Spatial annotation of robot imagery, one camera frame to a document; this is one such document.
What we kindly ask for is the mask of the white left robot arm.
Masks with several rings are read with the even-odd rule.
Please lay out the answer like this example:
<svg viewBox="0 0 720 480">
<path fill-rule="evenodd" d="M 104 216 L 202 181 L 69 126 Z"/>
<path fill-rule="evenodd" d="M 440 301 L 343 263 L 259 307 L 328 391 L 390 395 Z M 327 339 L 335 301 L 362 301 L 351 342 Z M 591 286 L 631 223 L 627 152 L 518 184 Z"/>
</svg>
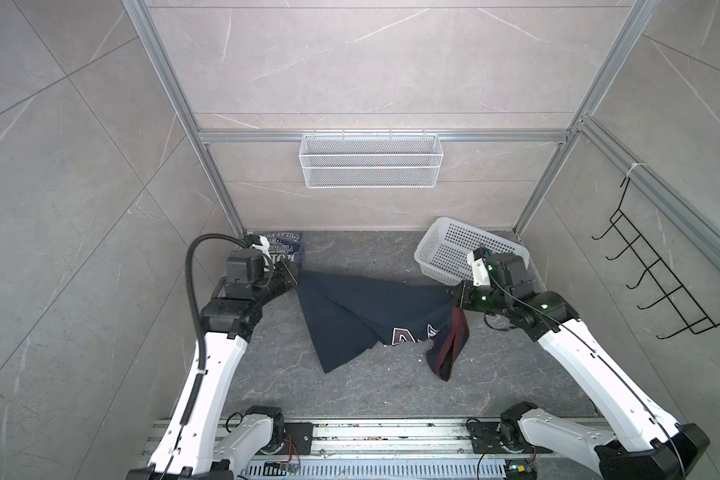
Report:
<svg viewBox="0 0 720 480">
<path fill-rule="evenodd" d="M 258 454 L 283 448 L 285 423 L 279 407 L 253 406 L 222 439 L 221 414 L 234 373 L 245 354 L 263 306 L 296 286 L 289 268 L 279 262 L 255 281 L 223 277 L 200 310 L 190 270 L 185 283 L 197 340 L 193 364 L 173 416 L 145 467 L 128 479 L 234 479 Z"/>
</svg>

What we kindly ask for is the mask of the dark navy tank top pile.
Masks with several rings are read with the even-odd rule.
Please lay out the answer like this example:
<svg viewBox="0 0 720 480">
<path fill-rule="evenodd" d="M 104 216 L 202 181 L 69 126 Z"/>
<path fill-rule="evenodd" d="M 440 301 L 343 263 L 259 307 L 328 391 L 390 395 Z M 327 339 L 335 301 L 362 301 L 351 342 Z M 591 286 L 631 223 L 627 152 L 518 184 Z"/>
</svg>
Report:
<svg viewBox="0 0 720 480">
<path fill-rule="evenodd" d="M 378 343 L 430 341 L 426 362 L 436 377 L 448 381 L 469 340 L 465 312 L 442 285 L 303 270 L 296 292 L 326 374 Z"/>
</svg>

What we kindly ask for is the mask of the blue-grey tank top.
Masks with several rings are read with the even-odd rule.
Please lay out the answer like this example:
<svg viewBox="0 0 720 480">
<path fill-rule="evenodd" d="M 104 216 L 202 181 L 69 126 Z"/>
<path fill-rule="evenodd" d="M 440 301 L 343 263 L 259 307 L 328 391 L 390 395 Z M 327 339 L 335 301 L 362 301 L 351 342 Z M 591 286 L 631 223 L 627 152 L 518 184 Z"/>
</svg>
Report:
<svg viewBox="0 0 720 480">
<path fill-rule="evenodd" d="M 269 254 L 275 263 L 283 261 L 297 269 L 302 267 L 305 250 L 301 231 L 267 232 L 263 233 L 263 236 L 269 242 Z"/>
</svg>

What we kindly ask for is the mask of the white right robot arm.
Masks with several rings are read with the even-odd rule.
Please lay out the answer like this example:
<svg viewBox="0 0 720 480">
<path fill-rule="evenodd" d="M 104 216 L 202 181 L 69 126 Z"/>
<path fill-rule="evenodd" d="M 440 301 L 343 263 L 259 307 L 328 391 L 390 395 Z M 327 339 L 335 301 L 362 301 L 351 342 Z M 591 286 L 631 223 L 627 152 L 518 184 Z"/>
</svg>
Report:
<svg viewBox="0 0 720 480">
<path fill-rule="evenodd" d="M 607 354 L 559 294 L 524 298 L 504 287 L 461 282 L 457 307 L 503 316 L 548 352 L 576 381 L 607 422 L 597 429 L 522 402 L 503 415 L 519 441 L 559 453 L 604 479 L 683 479 L 710 444 L 694 423 L 681 424 Z"/>
</svg>

